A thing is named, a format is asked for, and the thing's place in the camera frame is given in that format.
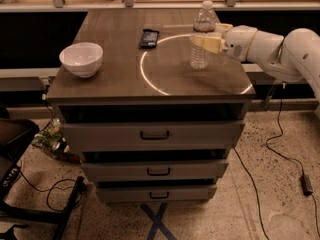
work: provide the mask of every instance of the floor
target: floor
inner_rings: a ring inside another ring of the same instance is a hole
[[[277,116],[277,111],[247,113],[247,124],[236,150],[254,179],[268,239],[319,239],[313,197],[303,195],[299,180],[301,166],[266,147],[268,138],[280,134]],[[34,121],[40,127],[47,122],[46,119]],[[282,111],[280,124],[284,134],[271,140],[269,146],[301,161],[320,207],[320,120],[311,110]],[[87,191],[74,208],[62,239],[267,239],[253,183],[234,150],[228,161],[229,167],[209,201],[105,204],[97,199],[95,186],[85,179]],[[32,146],[22,157],[22,171],[41,190],[51,188],[62,179],[84,176],[79,164],[55,160]],[[72,181],[65,182],[61,187],[72,184]],[[52,191],[50,205],[62,209],[69,194],[70,189]],[[49,210],[46,198],[47,192],[33,190],[21,177],[7,202],[18,207]],[[15,229],[18,240],[52,239],[55,230],[54,225],[46,223],[16,223],[28,225]],[[12,224],[12,220],[3,217],[0,232]]]

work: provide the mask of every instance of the power cord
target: power cord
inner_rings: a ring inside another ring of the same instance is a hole
[[[54,121],[54,118],[56,117],[55,112],[49,107],[49,103],[47,102],[47,93],[49,91],[49,88],[50,88],[50,84],[47,84],[45,86],[45,90],[44,90],[44,93],[42,95],[42,100],[44,101],[45,107],[50,111],[51,118],[48,121],[48,123],[45,125],[45,127],[39,131],[39,133],[44,132],[48,127],[50,127],[52,125],[53,121]]]
[[[282,85],[282,91],[285,89],[286,87],[286,84],[283,83]],[[302,176],[300,177],[300,182],[301,182],[301,187],[302,187],[302,190],[303,190],[303,194],[307,197],[307,196],[312,196],[312,199],[314,201],[314,206],[315,206],[315,220],[316,220],[316,228],[317,228],[317,234],[318,234],[318,237],[320,238],[320,231],[319,231],[319,224],[318,224],[318,208],[317,208],[317,202],[316,202],[316,199],[313,195],[313,188],[312,188],[312,185],[311,185],[311,181],[310,181],[310,178],[308,175],[305,174],[305,171],[304,171],[304,168],[303,168],[303,164],[296,158],[291,158],[291,157],[288,157],[288,156],[284,156],[283,154],[281,154],[280,152],[276,151],[275,149],[271,148],[268,144],[268,142],[270,140],[273,140],[273,139],[277,139],[277,138],[280,138],[283,136],[283,129],[282,129],[282,126],[280,124],[280,114],[282,112],[282,105],[283,105],[283,101],[282,101],[282,92],[280,92],[280,108],[279,108],[279,113],[278,113],[278,116],[277,116],[277,123],[278,123],[278,126],[279,126],[279,129],[280,129],[280,134],[279,135],[276,135],[276,136],[273,136],[269,139],[267,139],[266,141],[266,147],[271,150],[272,152],[274,152],[276,155],[282,157],[283,159],[287,160],[287,161],[290,161],[290,162],[297,162],[300,166],[301,166],[301,171],[302,171]]]
[[[50,198],[50,194],[51,192],[54,190],[54,189],[59,189],[61,191],[65,191],[67,189],[70,189],[70,188],[73,188],[73,187],[66,187],[66,188],[60,188],[60,187],[56,187],[56,185],[62,183],[62,182],[65,182],[65,181],[72,181],[72,182],[76,182],[75,180],[73,179],[63,179],[63,180],[59,180],[57,181],[56,183],[53,184],[53,186],[49,189],[44,189],[44,190],[41,190],[41,189],[38,189],[36,186],[34,186],[27,178],[26,176],[21,172],[20,170],[20,174],[21,176],[25,179],[25,181],[33,188],[35,189],[36,191],[40,192],[40,193],[45,193],[45,192],[48,192],[48,195],[47,195],[47,198],[46,198],[46,204],[48,206],[49,209],[55,211],[55,212],[63,212],[64,209],[62,210],[58,210],[58,209],[55,209],[53,208],[50,203],[49,203],[49,198]],[[82,193],[80,193],[80,200],[77,201],[77,203],[79,203],[81,201],[81,198],[82,198]]]
[[[241,163],[242,167],[243,167],[244,170],[247,172],[247,174],[249,175],[249,177],[250,177],[250,179],[251,179],[251,181],[252,181],[254,190],[255,190],[255,192],[256,192],[256,197],[257,197],[260,225],[261,225],[261,228],[262,228],[262,231],[263,231],[264,236],[269,240],[269,237],[268,237],[268,235],[267,235],[267,233],[266,233],[266,230],[265,230],[264,224],[263,224],[263,220],[262,220],[260,199],[259,199],[259,193],[258,193],[258,189],[257,189],[256,183],[255,183],[255,181],[254,181],[251,173],[249,172],[249,170],[247,169],[247,167],[244,165],[244,163],[243,163],[243,161],[242,161],[242,159],[241,159],[238,151],[236,150],[236,148],[233,148],[233,150],[236,152],[236,154],[237,154],[237,156],[238,156],[238,158],[239,158],[239,160],[240,160],[240,163]]]
[[[301,181],[301,186],[302,186],[302,190],[303,190],[303,193],[305,196],[312,196],[312,199],[314,201],[314,206],[315,206],[315,224],[316,224],[316,228],[317,228],[317,234],[318,234],[318,237],[320,239],[320,231],[319,231],[319,224],[318,224],[318,207],[317,207],[317,202],[316,202],[316,199],[313,195],[313,189],[312,189],[312,185],[311,185],[311,181],[310,181],[310,178],[308,175],[305,174],[305,171],[304,171],[304,167],[303,167],[303,164],[298,160],[298,159],[295,159],[295,158],[291,158],[291,157],[287,157],[287,156],[284,156],[282,155],[280,152],[276,151],[275,149],[271,148],[268,144],[269,141],[273,140],[273,139],[277,139],[277,138],[280,138],[283,136],[283,129],[281,127],[281,124],[280,124],[280,114],[282,112],[282,95],[281,95],[281,99],[280,99],[280,109],[279,109],[279,113],[278,113],[278,116],[277,116],[277,123],[278,123],[278,126],[279,126],[279,129],[280,129],[280,134],[279,135],[276,135],[276,136],[273,136],[269,139],[267,139],[266,141],[266,147],[273,151],[275,154],[277,154],[278,156],[282,157],[283,159],[287,160],[287,161],[290,161],[290,162],[297,162],[300,166],[301,166],[301,170],[302,170],[302,176],[300,178],[300,181]],[[258,189],[256,187],[256,184],[255,184],[255,181],[251,175],[251,173],[249,172],[249,170],[246,168],[246,166],[244,165],[238,151],[233,148],[236,155],[238,156],[239,160],[240,160],[240,163],[242,165],[242,167],[245,169],[245,171],[247,172],[247,174],[249,175],[251,181],[252,181],[252,184],[253,184],[253,187],[255,189],[255,192],[256,192],[256,198],[257,198],[257,203],[258,203],[258,211],[259,211],[259,219],[260,219],[260,225],[261,225],[261,228],[262,228],[262,231],[266,237],[266,239],[269,240],[269,237],[268,235],[266,234],[266,231],[265,231],[265,228],[264,228],[264,224],[263,224],[263,220],[262,220],[262,216],[261,216],[261,207],[260,207],[260,199],[259,199],[259,193],[258,193]]]

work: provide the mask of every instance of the white bowl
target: white bowl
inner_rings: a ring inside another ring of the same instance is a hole
[[[72,74],[87,78],[101,67],[103,50],[95,43],[77,43],[65,48],[59,55],[62,65]]]

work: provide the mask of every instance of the drawer handle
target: drawer handle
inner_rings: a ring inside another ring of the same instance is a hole
[[[150,199],[167,199],[169,197],[169,192],[166,193],[157,193],[153,194],[152,192],[149,192]]]
[[[163,172],[163,173],[155,173],[152,172],[152,170],[150,170],[149,168],[147,169],[147,173],[149,176],[168,176],[170,174],[170,168],[167,169],[167,171]]]
[[[143,131],[140,132],[140,137],[143,140],[167,140],[169,135],[169,131],[166,131],[165,135],[149,135],[145,134]]]

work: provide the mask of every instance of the plastic bottle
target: plastic bottle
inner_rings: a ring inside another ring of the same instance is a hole
[[[216,17],[213,11],[213,3],[210,0],[206,0],[202,3],[198,15],[193,22],[193,31],[195,33],[206,34],[214,31],[216,27]],[[210,52],[206,51],[200,46],[192,44],[190,65],[196,70],[205,69],[210,61]]]

